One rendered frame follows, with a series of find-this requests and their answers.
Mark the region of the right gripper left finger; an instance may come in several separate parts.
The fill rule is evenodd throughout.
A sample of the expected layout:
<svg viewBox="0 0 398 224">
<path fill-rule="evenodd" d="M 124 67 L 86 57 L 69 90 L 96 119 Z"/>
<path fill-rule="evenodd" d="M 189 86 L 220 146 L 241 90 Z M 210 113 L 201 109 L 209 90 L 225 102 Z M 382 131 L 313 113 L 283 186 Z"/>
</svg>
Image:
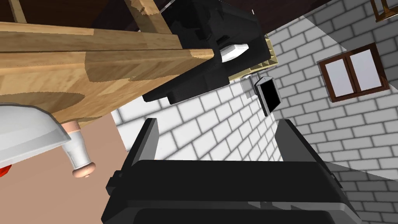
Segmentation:
<svg viewBox="0 0 398 224">
<path fill-rule="evenodd" d="M 140 160 L 154 160 L 158 142 L 158 121 L 156 118 L 147 118 L 122 165 L 122 171 Z"/>
</svg>

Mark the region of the white framed black wall panel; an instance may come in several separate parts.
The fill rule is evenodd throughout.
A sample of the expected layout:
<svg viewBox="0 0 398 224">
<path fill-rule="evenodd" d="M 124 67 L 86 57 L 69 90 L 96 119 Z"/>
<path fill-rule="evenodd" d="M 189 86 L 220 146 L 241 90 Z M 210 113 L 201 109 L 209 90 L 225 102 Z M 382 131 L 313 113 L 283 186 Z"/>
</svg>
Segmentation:
<svg viewBox="0 0 398 224">
<path fill-rule="evenodd" d="M 269 76 L 261 77 L 255 84 L 254 90 L 260 100 L 264 115 L 269 116 L 281 103 L 281 96 L 275 79 Z"/>
</svg>

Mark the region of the brown framed window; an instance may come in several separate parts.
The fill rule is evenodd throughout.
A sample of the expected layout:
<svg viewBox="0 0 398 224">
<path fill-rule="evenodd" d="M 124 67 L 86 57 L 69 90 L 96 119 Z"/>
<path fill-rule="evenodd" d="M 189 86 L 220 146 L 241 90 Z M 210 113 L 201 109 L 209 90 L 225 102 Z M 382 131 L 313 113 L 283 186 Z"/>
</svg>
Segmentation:
<svg viewBox="0 0 398 224">
<path fill-rule="evenodd" d="M 390 89 L 376 43 L 323 59 L 318 67 L 332 103 Z"/>
</svg>

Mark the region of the black blocky object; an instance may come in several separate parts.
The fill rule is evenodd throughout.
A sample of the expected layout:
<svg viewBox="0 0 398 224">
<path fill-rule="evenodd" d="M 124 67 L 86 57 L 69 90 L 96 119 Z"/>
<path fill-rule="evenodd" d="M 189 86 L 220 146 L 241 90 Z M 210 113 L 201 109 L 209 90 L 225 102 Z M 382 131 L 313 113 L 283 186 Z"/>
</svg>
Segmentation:
<svg viewBox="0 0 398 224">
<path fill-rule="evenodd" d="M 162 13 L 184 49 L 212 49 L 213 58 L 143 95 L 170 104 L 229 85 L 229 77 L 271 58 L 260 23 L 220 0 L 175 0 Z"/>
</svg>

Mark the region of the beige ridged block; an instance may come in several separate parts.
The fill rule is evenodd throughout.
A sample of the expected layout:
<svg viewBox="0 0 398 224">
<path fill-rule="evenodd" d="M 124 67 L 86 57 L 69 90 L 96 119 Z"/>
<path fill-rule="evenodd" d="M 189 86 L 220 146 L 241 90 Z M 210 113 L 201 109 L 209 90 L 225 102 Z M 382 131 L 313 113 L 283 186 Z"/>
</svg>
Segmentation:
<svg viewBox="0 0 398 224">
<path fill-rule="evenodd" d="M 255 72 L 259 72 L 261 70 L 266 70 L 266 69 L 272 68 L 272 67 L 274 67 L 274 66 L 276 66 L 278 64 L 278 60 L 276 58 L 276 53 L 275 53 L 274 48 L 273 48 L 273 46 L 271 44 L 271 41 L 270 41 L 270 39 L 268 37 L 268 34 L 265 35 L 265 40 L 266 40 L 266 43 L 267 43 L 271 58 L 269 60 L 267 60 L 267 61 L 263 61 L 263 62 L 261 62 L 259 64 L 254 65 L 253 67 L 250 67 L 248 69 L 245 69 L 245 70 L 243 70 L 243 71 L 241 71 L 239 73 L 236 73 L 236 74 L 230 76 L 229 77 L 229 81 L 240 79 L 243 76 L 246 76 L 246 75 L 249 75 L 249 74 L 252 74 L 252 73 L 255 73 Z"/>
</svg>

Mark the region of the white and pink bottle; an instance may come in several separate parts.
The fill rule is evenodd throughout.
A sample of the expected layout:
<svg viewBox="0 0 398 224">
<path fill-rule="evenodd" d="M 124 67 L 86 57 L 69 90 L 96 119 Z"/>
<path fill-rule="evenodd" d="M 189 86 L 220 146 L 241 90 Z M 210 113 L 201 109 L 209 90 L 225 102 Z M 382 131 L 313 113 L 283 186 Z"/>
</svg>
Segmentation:
<svg viewBox="0 0 398 224">
<path fill-rule="evenodd" d="M 96 169 L 96 165 L 89 158 L 78 122 L 70 121 L 62 124 L 62 127 L 71 139 L 63 144 L 62 148 L 71 161 L 73 167 L 72 175 L 76 178 L 89 177 Z"/>
</svg>

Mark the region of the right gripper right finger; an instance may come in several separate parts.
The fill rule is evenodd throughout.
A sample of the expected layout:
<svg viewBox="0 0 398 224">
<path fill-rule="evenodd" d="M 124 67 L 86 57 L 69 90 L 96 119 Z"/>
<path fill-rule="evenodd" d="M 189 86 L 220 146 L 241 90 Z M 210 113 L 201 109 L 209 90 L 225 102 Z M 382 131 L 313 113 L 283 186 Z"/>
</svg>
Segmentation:
<svg viewBox="0 0 398 224">
<path fill-rule="evenodd" d="M 275 140 L 283 161 L 324 162 L 289 119 L 279 120 Z"/>
</svg>

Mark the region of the light wooden table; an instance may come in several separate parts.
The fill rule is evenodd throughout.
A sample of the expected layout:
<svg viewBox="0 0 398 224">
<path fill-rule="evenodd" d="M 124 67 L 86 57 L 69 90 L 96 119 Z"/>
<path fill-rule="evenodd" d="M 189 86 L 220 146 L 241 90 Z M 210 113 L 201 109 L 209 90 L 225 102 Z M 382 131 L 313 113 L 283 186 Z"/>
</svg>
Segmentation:
<svg viewBox="0 0 398 224">
<path fill-rule="evenodd" d="M 153 0 L 124 0 L 140 31 L 0 22 L 0 103 L 32 105 L 85 126 L 209 60 L 183 49 Z"/>
</svg>

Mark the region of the white bowl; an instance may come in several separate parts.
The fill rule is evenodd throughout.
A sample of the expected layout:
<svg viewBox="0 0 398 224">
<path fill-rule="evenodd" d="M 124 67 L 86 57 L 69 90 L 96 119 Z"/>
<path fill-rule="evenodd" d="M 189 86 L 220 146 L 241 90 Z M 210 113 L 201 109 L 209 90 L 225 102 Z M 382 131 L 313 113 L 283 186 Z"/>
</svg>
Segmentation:
<svg viewBox="0 0 398 224">
<path fill-rule="evenodd" d="M 0 168 L 47 152 L 70 140 L 51 113 L 31 105 L 0 103 Z"/>
</svg>

